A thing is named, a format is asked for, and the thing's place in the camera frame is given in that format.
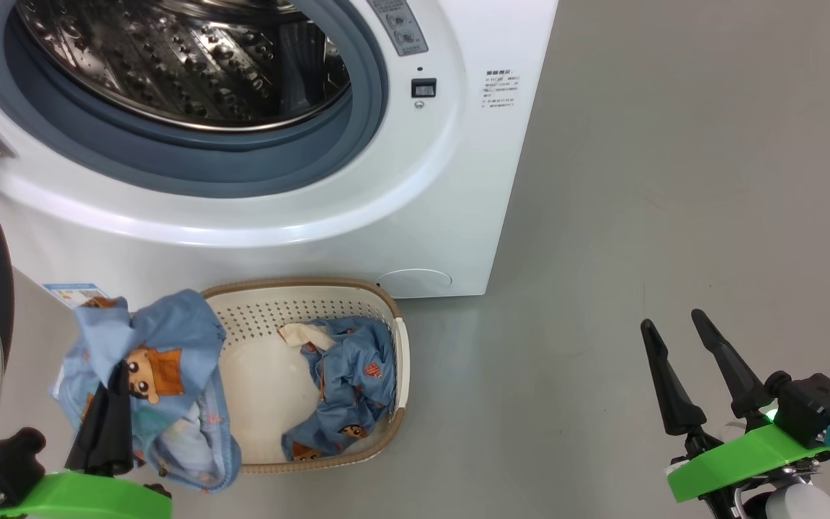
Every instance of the washing machine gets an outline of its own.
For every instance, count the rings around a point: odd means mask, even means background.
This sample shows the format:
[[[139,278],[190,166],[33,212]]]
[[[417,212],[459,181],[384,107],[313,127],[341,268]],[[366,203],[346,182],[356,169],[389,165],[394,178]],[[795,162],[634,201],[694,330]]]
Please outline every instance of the washing machine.
[[[0,0],[0,224],[73,306],[486,289],[557,0]]]

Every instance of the stainless steel drum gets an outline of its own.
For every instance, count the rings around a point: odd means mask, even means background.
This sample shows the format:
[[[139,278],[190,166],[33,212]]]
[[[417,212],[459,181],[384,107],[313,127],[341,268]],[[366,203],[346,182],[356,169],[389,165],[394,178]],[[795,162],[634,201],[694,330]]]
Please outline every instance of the stainless steel drum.
[[[286,128],[349,89],[339,50],[283,0],[19,0],[27,31],[67,76],[181,128]]]

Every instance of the washing machine drum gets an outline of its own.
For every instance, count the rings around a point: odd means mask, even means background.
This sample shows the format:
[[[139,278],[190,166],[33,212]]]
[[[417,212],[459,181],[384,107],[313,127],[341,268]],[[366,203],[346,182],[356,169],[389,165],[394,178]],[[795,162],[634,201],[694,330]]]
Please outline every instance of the washing machine drum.
[[[332,41],[280,1],[26,0],[17,12],[67,78],[174,127],[286,128],[350,85]]]
[[[309,185],[371,141],[387,91],[349,0],[0,0],[0,108],[149,190]]]

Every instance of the laundry basket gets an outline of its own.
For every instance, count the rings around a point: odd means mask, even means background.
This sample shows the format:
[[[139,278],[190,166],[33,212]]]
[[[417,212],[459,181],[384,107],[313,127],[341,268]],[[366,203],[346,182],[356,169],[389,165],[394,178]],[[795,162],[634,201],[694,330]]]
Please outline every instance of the laundry basket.
[[[371,283],[350,279],[252,280],[203,293],[228,333],[220,356],[230,429],[243,473],[280,473],[366,461],[396,436],[409,397],[409,336],[396,302]],[[368,316],[389,327],[396,351],[396,404],[365,439],[340,456],[286,462],[280,438],[313,411],[319,390],[309,364],[277,329],[291,322]]]

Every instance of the concrete floor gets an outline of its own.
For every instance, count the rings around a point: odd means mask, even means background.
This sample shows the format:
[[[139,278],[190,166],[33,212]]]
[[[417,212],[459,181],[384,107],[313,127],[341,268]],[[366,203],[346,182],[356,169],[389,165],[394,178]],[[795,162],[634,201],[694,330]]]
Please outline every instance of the concrete floor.
[[[488,295],[403,305],[395,443],[217,496],[172,489],[176,517],[709,517],[664,482],[682,440],[639,321],[712,433],[732,418],[696,306],[762,380],[830,375],[830,2],[563,0],[547,59]],[[17,306],[0,436],[39,427],[56,469],[72,431],[46,388],[75,329],[26,279]]]

